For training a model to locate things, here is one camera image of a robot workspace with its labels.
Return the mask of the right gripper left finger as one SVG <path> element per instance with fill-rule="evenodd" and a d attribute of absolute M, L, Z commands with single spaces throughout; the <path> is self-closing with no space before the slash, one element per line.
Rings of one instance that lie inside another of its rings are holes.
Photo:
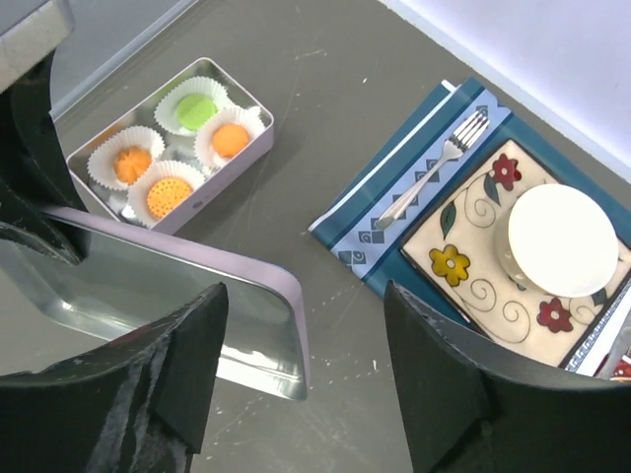
<path fill-rule="evenodd" d="M 2 376 L 2 471 L 189 471 L 227 320 L 219 283 L 95 350 Z"/>

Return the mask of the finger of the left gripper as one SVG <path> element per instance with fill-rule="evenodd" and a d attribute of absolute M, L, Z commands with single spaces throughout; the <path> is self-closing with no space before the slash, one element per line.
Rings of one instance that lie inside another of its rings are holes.
<path fill-rule="evenodd" d="M 46 206 L 86 209 L 50 116 L 53 53 L 1 93 L 1 238 L 78 265 L 83 239 L 50 220 Z"/>

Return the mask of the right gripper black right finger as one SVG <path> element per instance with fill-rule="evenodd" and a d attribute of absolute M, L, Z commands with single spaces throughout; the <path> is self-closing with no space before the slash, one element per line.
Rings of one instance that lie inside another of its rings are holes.
<path fill-rule="evenodd" d="M 629 471 L 629 384 L 523 357 L 396 283 L 384 311 L 414 471 Z"/>

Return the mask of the orange flower cookie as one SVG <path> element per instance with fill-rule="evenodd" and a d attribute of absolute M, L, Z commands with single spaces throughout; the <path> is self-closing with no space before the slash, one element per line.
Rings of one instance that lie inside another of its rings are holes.
<path fill-rule="evenodd" d="M 149 168 L 152 161 L 149 151 L 132 146 L 118 152 L 113 170 L 120 182 L 131 185 Z"/>

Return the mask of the green round cookie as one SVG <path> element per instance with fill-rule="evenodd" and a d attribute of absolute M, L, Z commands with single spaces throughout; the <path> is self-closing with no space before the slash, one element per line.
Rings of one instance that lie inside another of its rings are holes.
<path fill-rule="evenodd" d="M 181 127 L 197 131 L 218 111 L 217 105 L 203 94 L 191 94 L 181 99 L 175 108 L 175 115 Z"/>

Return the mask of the orange round cookie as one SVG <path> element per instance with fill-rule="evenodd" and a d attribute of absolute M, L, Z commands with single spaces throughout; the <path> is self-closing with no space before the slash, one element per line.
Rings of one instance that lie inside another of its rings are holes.
<path fill-rule="evenodd" d="M 250 141 L 247 130 L 238 123 L 226 123 L 215 130 L 211 144 L 217 155 L 231 159 Z"/>

